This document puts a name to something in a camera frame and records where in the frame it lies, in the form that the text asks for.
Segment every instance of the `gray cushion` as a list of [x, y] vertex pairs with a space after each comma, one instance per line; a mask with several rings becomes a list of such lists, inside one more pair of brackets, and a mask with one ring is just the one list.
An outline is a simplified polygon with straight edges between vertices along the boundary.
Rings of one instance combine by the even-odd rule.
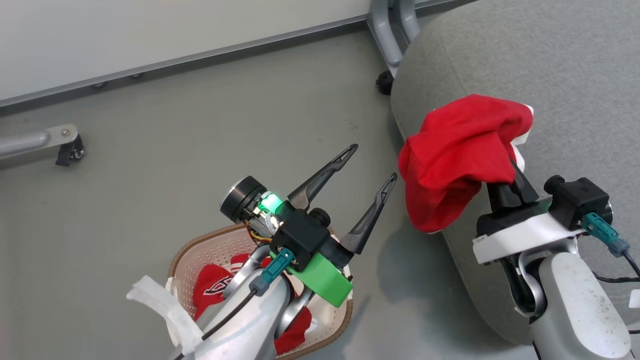
[[[401, 132], [427, 112], [468, 94], [531, 105], [535, 120], [520, 150], [540, 194], [554, 174], [586, 176], [611, 195], [614, 225], [640, 260], [640, 2], [636, 0], [479, 0], [429, 23], [409, 47], [392, 91]], [[529, 343], [499, 265], [475, 262], [475, 222], [489, 212], [482, 191], [444, 232], [484, 320], [504, 338]], [[633, 276], [596, 240], [580, 242], [592, 270]], [[633, 284], [603, 284], [627, 324]]]

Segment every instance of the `laundry basket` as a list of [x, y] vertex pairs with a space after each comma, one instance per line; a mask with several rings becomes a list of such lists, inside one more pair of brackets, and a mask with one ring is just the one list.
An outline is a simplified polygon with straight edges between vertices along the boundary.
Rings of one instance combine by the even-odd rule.
[[[255, 246], [242, 224], [195, 238], [183, 246], [173, 259], [169, 268], [166, 289], [193, 317], [196, 310], [192, 303], [193, 288], [202, 268], [208, 264], [216, 264], [231, 270], [231, 257], [250, 253], [255, 249]], [[350, 275], [348, 266], [345, 266], [344, 273], [346, 276]], [[296, 293], [300, 293], [303, 289], [302, 283], [293, 276], [289, 279]], [[305, 342], [292, 351], [279, 355], [277, 359], [296, 359], [325, 347], [339, 338], [351, 320], [352, 294], [350, 293], [347, 300], [338, 308], [333, 307], [319, 296], [313, 297], [307, 306], [311, 312], [312, 321], [305, 333]], [[176, 345], [177, 340], [171, 332], [170, 336], [173, 344]]]

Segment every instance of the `printed logo on red cloth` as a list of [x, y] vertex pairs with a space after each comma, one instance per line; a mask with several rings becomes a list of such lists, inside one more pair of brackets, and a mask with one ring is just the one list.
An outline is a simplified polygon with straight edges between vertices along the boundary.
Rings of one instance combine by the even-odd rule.
[[233, 279], [233, 277], [231, 276], [223, 277], [218, 282], [213, 284], [210, 288], [206, 289], [202, 293], [202, 295], [215, 295], [223, 292], [227, 288], [227, 285], [229, 285], [229, 283], [231, 282], [231, 279]]

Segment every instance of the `gray floor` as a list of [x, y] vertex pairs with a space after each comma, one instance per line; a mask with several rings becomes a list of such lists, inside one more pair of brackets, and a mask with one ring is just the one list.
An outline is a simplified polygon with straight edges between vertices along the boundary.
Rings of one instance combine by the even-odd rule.
[[[87, 155], [69, 168], [51, 152], [0, 164], [3, 359], [164, 359], [162, 319], [125, 294], [145, 274], [164, 284], [183, 244], [230, 224], [218, 203], [235, 180], [286, 194], [359, 143], [314, 204], [344, 234], [396, 171], [401, 138], [366, 30], [194, 66], [5, 110], [0, 133], [73, 122]], [[352, 262], [349, 329], [305, 359], [534, 359], [483, 324], [403, 195], [400, 184]]]

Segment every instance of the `blue connector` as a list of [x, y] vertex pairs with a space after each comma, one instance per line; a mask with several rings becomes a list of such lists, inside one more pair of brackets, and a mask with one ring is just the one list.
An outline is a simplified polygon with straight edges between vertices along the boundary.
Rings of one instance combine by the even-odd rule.
[[282, 272], [291, 265], [295, 257], [291, 250], [282, 248], [280, 253], [275, 259], [271, 260], [269, 265], [262, 271], [262, 275], [254, 278], [249, 284], [249, 290], [255, 290], [257, 296], [263, 296], [263, 294], [269, 289], [269, 285], [280, 275]]
[[629, 243], [620, 238], [620, 234], [596, 213], [589, 213], [582, 220], [582, 228], [589, 235], [598, 238], [616, 258], [622, 256], [622, 252], [631, 248]]

